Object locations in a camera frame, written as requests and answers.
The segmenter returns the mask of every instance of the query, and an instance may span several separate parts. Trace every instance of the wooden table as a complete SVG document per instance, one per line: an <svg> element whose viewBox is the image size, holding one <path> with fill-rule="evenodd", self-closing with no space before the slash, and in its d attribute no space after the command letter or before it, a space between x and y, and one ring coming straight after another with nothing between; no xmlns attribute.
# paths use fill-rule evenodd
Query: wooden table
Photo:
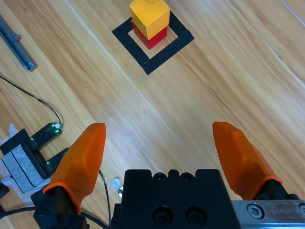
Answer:
<svg viewBox="0 0 305 229"><path fill-rule="evenodd" d="M104 122L108 184L135 168L153 174L221 170L212 124L226 121L244 131L288 192L305 198L303 0L168 0L195 39L150 75L112 34L130 17L130 2L0 0L0 14L38 65L33 72L22 69L0 40L0 72L49 101L64 119L62 135L43 155L50 158L89 124ZM174 39L169 34L146 51L149 56ZM0 116L0 139L10 124L31 135L56 122L46 107L4 81ZM113 210L120 198L112 190L110 197ZM98 178L82 209L107 222L106 203ZM14 191L0 204L22 207ZM32 214L2 219L0 227L37 228Z"/></svg>

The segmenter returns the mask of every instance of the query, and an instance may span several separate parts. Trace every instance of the metal bar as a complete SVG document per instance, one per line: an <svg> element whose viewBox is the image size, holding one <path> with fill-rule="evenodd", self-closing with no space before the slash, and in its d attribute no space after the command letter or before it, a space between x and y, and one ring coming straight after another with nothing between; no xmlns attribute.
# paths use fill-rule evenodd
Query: metal bar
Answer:
<svg viewBox="0 0 305 229"><path fill-rule="evenodd" d="M243 229L305 228L302 200L232 201Z"/></svg>
<svg viewBox="0 0 305 229"><path fill-rule="evenodd" d="M33 71L37 68L37 65L34 63L32 58L24 50L23 46L19 43L21 37L13 33L10 28L7 26L3 18L0 16L0 36L5 41L7 46L16 56L18 61L22 64L23 68L28 71Z"/></svg>

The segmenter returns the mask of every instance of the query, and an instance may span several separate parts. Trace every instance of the yellow block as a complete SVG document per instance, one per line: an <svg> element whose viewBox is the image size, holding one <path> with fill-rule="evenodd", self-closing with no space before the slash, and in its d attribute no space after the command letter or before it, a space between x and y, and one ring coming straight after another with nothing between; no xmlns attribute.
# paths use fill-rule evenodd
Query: yellow block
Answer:
<svg viewBox="0 0 305 229"><path fill-rule="evenodd" d="M134 0L129 7L133 23L148 40L170 22L170 8L164 0Z"/></svg>

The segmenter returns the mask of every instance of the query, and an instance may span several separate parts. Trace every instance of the wooden block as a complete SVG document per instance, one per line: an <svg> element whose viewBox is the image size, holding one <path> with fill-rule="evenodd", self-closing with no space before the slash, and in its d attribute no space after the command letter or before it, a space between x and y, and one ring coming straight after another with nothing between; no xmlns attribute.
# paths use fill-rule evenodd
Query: wooden block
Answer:
<svg viewBox="0 0 305 229"><path fill-rule="evenodd" d="M145 44L145 46L148 49L151 49L153 46L155 46L157 43L162 41L167 36L167 26L164 29L162 29L160 32L158 32L150 40L146 39L146 37L142 34L142 32L139 30L139 28L133 23L133 21L132 21L132 27L133 27L134 33L140 38L140 40Z"/></svg>
<svg viewBox="0 0 305 229"><path fill-rule="evenodd" d="M164 0L134 0L129 7L133 23L148 40L170 22L170 8Z"/></svg>

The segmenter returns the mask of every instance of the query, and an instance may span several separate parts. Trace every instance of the black cable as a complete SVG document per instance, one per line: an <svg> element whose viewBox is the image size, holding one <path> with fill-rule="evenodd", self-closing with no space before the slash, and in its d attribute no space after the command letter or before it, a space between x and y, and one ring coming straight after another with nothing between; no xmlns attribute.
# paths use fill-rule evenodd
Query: black cable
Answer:
<svg viewBox="0 0 305 229"><path fill-rule="evenodd" d="M12 210L12 211L8 211L5 212L3 214L0 214L0 219L6 217L6 216L10 216L16 213L20 213L20 212L25 212L25 211L35 211L37 209L37 207L27 207L27 208L20 208L20 209L16 209L16 210ZM98 220L97 218L85 213L85 212L81 212L81 215L84 216L85 218L91 220L92 222L96 223L97 225L99 225L101 228L103 229L109 229L109 227L107 227L103 222L101 222L100 220Z"/></svg>
<svg viewBox="0 0 305 229"><path fill-rule="evenodd" d="M47 108L49 108L51 111L53 111L53 113L56 115L56 117L58 118L59 124L61 125L61 119L59 117L59 115L57 114L57 112L54 110L54 108L48 104L46 101L41 100L40 98L38 98L37 96L27 92L26 90L24 90L23 88L19 87L18 85L16 85L13 81L7 79L5 76L0 74L0 78L5 80L6 82L8 82L10 85L16 87L17 89L19 89L20 91L22 91L23 93L29 95L30 97L38 100L38 102L42 103L43 105L45 105Z"/></svg>
<svg viewBox="0 0 305 229"><path fill-rule="evenodd" d="M91 220L92 222L96 223L97 225L99 225L101 228L104 229L109 229L109 227L107 227L103 222L99 221L97 218L85 213L85 212L81 212L81 215L86 217L87 219Z"/></svg>
<svg viewBox="0 0 305 229"><path fill-rule="evenodd" d="M15 209L15 210L8 211L8 212L5 212L3 214L0 214L0 219L2 219L3 217L6 217L6 216L10 216L12 214L16 214L16 213L20 213L20 212L24 212L24 211L35 211L35 210L36 210L36 207Z"/></svg>
<svg viewBox="0 0 305 229"><path fill-rule="evenodd" d="M106 180L104 178L104 175L102 173L102 171L100 170L100 176L103 179L104 185L105 185L105 191L106 191L106 197L107 197L107 205L108 205L108 217L109 217L109 227L110 227L110 223L111 223L111 210L110 210L110 200L109 200L109 194L108 194L108 188L107 188L107 184L106 184Z"/></svg>

